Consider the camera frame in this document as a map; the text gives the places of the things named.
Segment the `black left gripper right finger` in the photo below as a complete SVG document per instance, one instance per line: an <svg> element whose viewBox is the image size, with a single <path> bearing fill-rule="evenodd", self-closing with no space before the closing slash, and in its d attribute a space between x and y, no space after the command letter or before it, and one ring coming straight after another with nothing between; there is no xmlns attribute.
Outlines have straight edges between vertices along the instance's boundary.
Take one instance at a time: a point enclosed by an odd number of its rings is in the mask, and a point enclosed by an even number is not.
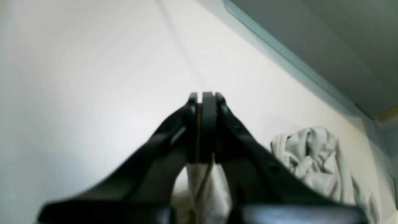
<svg viewBox="0 0 398 224"><path fill-rule="evenodd" d="M220 93L204 92L201 161L225 173L232 209L227 224L367 224L357 206L338 205L306 187L259 144Z"/></svg>

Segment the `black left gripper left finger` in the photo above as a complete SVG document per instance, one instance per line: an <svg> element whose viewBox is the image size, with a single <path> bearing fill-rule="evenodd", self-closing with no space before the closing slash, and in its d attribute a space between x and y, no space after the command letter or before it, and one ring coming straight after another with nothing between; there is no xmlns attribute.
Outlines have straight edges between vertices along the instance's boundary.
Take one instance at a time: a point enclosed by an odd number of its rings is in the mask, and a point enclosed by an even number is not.
<svg viewBox="0 0 398 224"><path fill-rule="evenodd" d="M38 224L175 224L171 195L195 145L197 93L108 177L64 201L47 203Z"/></svg>

